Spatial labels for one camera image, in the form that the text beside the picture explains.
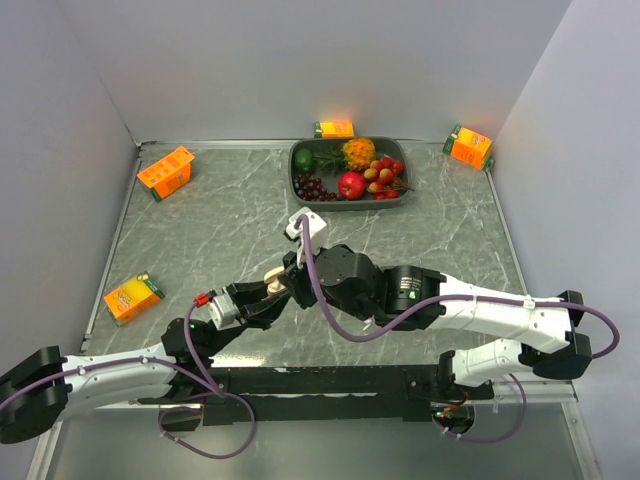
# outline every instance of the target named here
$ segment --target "wall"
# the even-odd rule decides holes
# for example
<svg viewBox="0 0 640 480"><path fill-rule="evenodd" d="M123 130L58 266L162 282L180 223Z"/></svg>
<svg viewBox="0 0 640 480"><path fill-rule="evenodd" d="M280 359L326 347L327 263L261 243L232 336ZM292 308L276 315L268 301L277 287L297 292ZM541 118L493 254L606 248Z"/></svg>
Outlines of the wall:
<svg viewBox="0 0 640 480"><path fill-rule="evenodd" d="M55 2L0 6L0 374L77 351L135 145ZM0 445L25 478L35 441Z"/></svg>
<svg viewBox="0 0 640 480"><path fill-rule="evenodd" d="M570 0L58 0L140 142L494 136Z"/></svg>
<svg viewBox="0 0 640 480"><path fill-rule="evenodd" d="M606 478L637 478L640 4L575 0L497 139L495 178L531 291L581 290L618 350L576 382ZM584 321L594 349L610 335Z"/></svg>

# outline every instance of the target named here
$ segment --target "green fruit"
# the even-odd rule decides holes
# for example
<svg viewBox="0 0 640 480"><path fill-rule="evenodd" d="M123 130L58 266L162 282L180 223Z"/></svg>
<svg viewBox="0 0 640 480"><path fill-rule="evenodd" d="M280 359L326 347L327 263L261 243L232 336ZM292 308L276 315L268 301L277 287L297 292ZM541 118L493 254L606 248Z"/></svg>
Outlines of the green fruit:
<svg viewBox="0 0 640 480"><path fill-rule="evenodd" d="M296 168L301 172L308 173L313 170L315 161L313 153L308 148L303 148L296 152Z"/></svg>

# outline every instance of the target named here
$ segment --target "gray tray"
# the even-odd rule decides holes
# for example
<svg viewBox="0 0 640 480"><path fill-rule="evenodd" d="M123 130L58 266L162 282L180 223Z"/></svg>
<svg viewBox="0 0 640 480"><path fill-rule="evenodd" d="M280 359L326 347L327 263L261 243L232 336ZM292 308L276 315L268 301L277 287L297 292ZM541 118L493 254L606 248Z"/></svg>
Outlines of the gray tray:
<svg viewBox="0 0 640 480"><path fill-rule="evenodd" d="M400 160L404 163L404 172L400 175L400 178L411 184L411 165L407 162L407 157L402 150L402 147L398 142L387 137L369 137L376 147L376 153L378 158L383 155L389 155L394 160ZM365 194L358 200L345 200L345 201L333 201L333 202L319 202L304 200L293 189L293 181L298 174L302 173L296 169L295 155L296 152L302 148L308 148L312 152L317 150L327 150L334 148L338 145L342 145L350 140L350 138L310 138L308 140L300 140L293 147L289 154L289 191L296 201L305 207L319 212L319 211L333 211L344 212L347 210L379 210L382 208L397 207L405 202L411 195L411 191L402 191L398 198L391 198L386 200L374 200L373 194L365 192ZM332 172L314 172L314 177L320 177L322 184L326 187L327 191L338 193L338 180L345 173L344 171L334 174Z"/></svg>

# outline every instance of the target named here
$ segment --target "gray marble tabletop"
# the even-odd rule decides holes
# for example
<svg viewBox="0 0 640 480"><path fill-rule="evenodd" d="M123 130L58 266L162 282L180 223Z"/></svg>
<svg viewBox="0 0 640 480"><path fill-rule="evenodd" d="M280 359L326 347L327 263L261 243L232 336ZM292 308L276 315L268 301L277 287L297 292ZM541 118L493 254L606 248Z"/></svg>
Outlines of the gray marble tabletop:
<svg viewBox="0 0 640 480"><path fill-rule="evenodd" d="M143 148L142 167L173 148ZM346 243L379 265L414 264L484 287L522 293L516 265L485 173L453 160L439 147L407 148L412 198L399 208L322 213L329 243ZM184 316L193 297L232 282L255 281L292 250L281 234L299 206L285 188L286 149L192 149L191 182L156 203L134 186L105 292L149 271L166 298L117 327L104 303L88 354L157 343L167 324ZM204 310L195 318L208 320ZM354 333L364 324L338 320ZM273 327L249 330L216 356L220 366L394 365L437 362L450 349L491 341L473 332L391 332L354 344L338 337L318 308L290 301Z"/></svg>

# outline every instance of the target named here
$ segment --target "box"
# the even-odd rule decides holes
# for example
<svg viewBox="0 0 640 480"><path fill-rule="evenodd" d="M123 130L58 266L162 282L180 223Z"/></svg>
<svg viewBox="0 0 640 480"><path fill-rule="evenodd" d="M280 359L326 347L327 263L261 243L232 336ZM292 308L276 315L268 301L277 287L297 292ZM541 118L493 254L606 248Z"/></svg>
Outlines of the box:
<svg viewBox="0 0 640 480"><path fill-rule="evenodd" d="M442 151L478 170L489 170L493 166L491 148L489 137L457 125L447 138Z"/></svg>
<svg viewBox="0 0 640 480"><path fill-rule="evenodd" d="M116 324L125 325L163 298L162 290L144 271L120 285L104 301Z"/></svg>
<svg viewBox="0 0 640 480"><path fill-rule="evenodd" d="M354 135L351 122L316 122L313 134L315 138L353 137Z"/></svg>
<svg viewBox="0 0 640 480"><path fill-rule="evenodd" d="M156 202L167 198L191 179L191 160L195 156L184 147L178 147L138 174L138 179L149 190Z"/></svg>

